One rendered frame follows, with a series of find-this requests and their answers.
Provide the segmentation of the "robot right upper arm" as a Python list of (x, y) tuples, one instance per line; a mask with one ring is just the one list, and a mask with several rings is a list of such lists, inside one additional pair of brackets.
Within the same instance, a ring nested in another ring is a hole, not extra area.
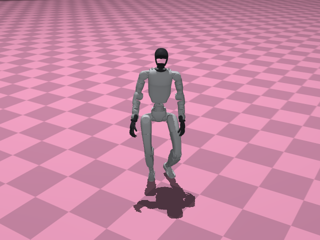
[(138, 76), (138, 80), (137, 80), (136, 88), (135, 88), (135, 92), (137, 92), (136, 100), (142, 100), (143, 99), (142, 90), (143, 90), (144, 85), (145, 85), (145, 80), (149, 77), (149, 72), (150, 72), (149, 70), (141, 71), (139, 76)]

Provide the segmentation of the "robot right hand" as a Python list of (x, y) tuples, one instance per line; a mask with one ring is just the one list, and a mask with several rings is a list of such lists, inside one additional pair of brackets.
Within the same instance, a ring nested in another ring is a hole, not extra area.
[(137, 121), (138, 121), (138, 115), (135, 114), (133, 119), (131, 119), (130, 130), (129, 130), (129, 134), (134, 138), (137, 137), (135, 135), (135, 133), (134, 133), (134, 130), (137, 132), (137, 129), (136, 129), (136, 126), (135, 126)]

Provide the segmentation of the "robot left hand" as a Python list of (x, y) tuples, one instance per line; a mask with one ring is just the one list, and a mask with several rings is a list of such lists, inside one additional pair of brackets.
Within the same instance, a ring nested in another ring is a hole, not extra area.
[(179, 116), (179, 122), (180, 122), (180, 128), (179, 128), (179, 131), (177, 133), (180, 132), (180, 135), (179, 136), (182, 136), (184, 133), (185, 133), (185, 119), (183, 120), (183, 116), (180, 115)]

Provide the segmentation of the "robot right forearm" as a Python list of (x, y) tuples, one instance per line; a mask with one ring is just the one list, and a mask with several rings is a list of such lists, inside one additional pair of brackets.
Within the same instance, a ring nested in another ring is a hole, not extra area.
[[(131, 119), (134, 118), (134, 115), (138, 115), (139, 118), (139, 109), (140, 109), (140, 101), (136, 100), (137, 99), (137, 92), (134, 93), (133, 95), (133, 99), (132, 99), (132, 115), (131, 115)], [(138, 119), (137, 118), (137, 119)]]

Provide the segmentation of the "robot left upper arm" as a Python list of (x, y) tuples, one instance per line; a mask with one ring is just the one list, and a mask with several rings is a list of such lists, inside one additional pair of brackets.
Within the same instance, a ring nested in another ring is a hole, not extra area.
[(181, 74), (178, 71), (171, 71), (172, 72), (172, 79), (175, 81), (175, 88), (177, 93), (175, 93), (175, 99), (177, 101), (182, 100), (182, 93), (183, 93), (183, 82), (181, 78)]

